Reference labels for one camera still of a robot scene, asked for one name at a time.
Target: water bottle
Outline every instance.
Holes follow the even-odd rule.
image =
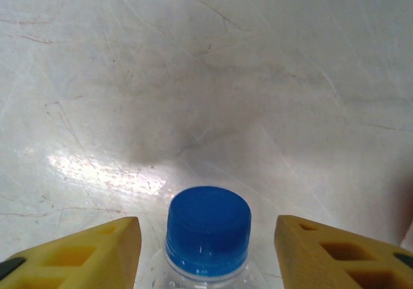
[[[267,289],[248,260],[250,230],[250,207],[234,192],[214,186],[180,192],[142,289]]]

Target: marble countertop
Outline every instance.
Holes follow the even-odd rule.
[[[400,244],[412,17],[413,0],[0,0],[1,258],[135,215],[139,288],[171,198],[199,184],[248,201],[270,288],[279,214]]]

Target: blue bottle cap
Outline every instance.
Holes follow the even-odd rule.
[[[247,259],[251,210],[239,195],[199,186],[169,206],[166,254],[181,270],[204,277],[234,272]]]

